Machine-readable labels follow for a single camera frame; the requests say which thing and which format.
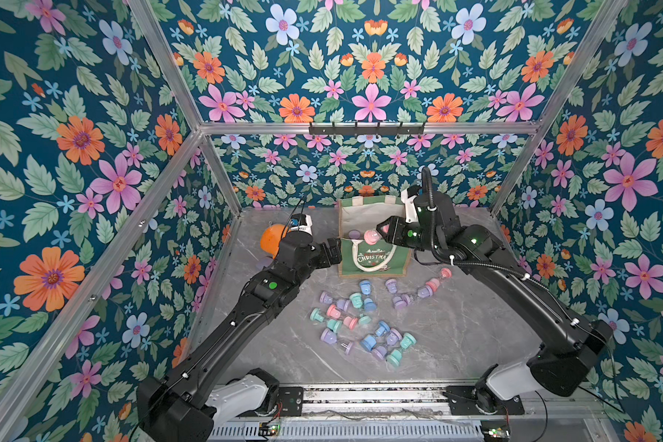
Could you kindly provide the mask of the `blue hourglass bottom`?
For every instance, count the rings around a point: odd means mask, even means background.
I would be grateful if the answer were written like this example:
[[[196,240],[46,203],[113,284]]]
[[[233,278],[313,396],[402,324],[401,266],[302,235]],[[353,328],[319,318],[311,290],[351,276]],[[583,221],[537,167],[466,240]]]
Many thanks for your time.
[[[359,344],[365,351],[372,352],[378,345],[378,341],[374,335],[368,334],[359,341]]]

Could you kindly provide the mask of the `black hook rail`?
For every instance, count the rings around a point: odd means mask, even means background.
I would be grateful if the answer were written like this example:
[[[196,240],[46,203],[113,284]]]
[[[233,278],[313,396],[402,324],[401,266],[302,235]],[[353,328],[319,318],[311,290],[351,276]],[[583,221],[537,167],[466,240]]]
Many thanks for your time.
[[[424,123],[310,123],[309,134],[320,136],[417,136],[425,132]]]

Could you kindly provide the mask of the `large pink hourglass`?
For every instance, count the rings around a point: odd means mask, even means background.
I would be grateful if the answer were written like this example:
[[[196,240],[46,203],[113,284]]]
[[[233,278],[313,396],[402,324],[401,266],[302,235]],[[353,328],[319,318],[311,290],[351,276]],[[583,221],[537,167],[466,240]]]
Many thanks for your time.
[[[363,235],[364,243],[369,246],[376,245],[381,240],[381,235],[375,229],[368,229]]]

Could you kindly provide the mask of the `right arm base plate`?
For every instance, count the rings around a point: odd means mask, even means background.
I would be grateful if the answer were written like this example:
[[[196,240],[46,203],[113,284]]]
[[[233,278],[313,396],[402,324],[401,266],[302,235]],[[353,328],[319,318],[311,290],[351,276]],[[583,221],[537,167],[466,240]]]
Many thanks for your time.
[[[501,401],[488,392],[488,390],[477,390],[473,385],[447,386],[443,396],[448,400],[449,410],[452,415],[499,415],[509,416],[524,415],[525,409],[519,397],[508,401]]]

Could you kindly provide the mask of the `orange whale toy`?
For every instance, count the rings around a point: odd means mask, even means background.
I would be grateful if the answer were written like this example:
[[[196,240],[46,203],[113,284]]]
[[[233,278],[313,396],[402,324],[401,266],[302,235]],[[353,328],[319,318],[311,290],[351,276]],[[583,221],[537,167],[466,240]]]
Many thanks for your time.
[[[279,252],[281,240],[289,232],[289,227],[283,224],[269,226],[261,236],[260,248],[271,257],[276,257]]]

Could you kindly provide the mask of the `green canvas Christmas bag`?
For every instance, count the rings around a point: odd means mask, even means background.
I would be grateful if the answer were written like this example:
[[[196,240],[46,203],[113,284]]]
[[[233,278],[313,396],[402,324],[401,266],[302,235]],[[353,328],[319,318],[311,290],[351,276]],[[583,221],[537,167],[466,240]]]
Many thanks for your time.
[[[339,276],[342,278],[403,277],[407,275],[412,252],[386,242],[383,237],[373,246],[364,239],[348,239],[350,230],[359,230],[363,235],[375,229],[389,217],[404,217],[401,199],[392,196],[355,196],[339,202],[339,237],[342,241],[342,263]]]

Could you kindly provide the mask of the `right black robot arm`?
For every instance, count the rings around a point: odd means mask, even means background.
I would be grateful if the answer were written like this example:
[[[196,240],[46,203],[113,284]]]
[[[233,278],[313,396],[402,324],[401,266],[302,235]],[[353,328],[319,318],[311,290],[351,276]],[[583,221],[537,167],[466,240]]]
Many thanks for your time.
[[[546,390],[569,397],[608,350],[613,329],[605,320],[590,322],[569,309],[519,266],[502,239],[482,225],[464,226],[452,199],[440,193],[431,173],[403,197],[406,214],[393,215],[377,232],[394,246],[431,252],[436,263],[469,274],[492,289],[541,339],[538,353],[510,364],[493,365],[473,388],[473,402],[484,414],[527,392]]]

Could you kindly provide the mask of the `green hourglass bottom right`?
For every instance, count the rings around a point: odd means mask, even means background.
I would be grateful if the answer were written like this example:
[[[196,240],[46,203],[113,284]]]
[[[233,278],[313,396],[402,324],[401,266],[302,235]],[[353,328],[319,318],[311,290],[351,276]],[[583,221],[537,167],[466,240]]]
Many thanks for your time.
[[[394,368],[399,368],[401,366],[401,361],[405,354],[416,346],[417,340],[412,335],[412,333],[405,333],[401,339],[398,346],[394,347],[388,355],[386,355],[385,360],[388,364],[394,366]]]

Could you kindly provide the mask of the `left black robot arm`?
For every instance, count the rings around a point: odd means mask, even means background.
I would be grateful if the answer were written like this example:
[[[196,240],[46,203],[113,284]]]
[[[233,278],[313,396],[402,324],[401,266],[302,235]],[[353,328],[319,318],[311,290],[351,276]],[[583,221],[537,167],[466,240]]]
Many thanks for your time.
[[[300,293],[318,269],[342,261],[338,238],[316,243],[296,230],[283,237],[272,263],[252,276],[230,314],[204,342],[161,378],[136,391],[138,429],[155,441],[206,441],[214,428],[248,412],[275,414],[279,381],[261,368],[219,382],[247,344]]]

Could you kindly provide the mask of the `blue hourglass near bag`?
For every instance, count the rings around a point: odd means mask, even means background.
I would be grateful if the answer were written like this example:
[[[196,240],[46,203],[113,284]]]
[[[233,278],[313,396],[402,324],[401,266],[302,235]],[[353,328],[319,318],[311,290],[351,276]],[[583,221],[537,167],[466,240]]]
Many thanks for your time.
[[[372,283],[369,280],[360,281],[359,288],[364,297],[369,297],[372,293]]]

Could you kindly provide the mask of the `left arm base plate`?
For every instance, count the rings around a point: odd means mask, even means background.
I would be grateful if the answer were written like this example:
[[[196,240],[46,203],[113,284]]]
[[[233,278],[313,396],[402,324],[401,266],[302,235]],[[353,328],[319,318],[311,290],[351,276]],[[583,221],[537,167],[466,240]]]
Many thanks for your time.
[[[305,390],[300,386],[283,386],[276,393],[270,393],[263,404],[255,410],[239,414],[243,417],[273,418],[275,416],[302,416]]]

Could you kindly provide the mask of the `green hourglass left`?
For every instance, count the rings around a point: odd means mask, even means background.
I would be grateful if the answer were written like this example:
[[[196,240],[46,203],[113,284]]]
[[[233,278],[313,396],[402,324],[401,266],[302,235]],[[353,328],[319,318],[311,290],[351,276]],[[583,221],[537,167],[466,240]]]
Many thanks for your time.
[[[325,316],[320,312],[320,309],[313,309],[309,315],[309,319],[312,322],[322,323],[326,321]]]

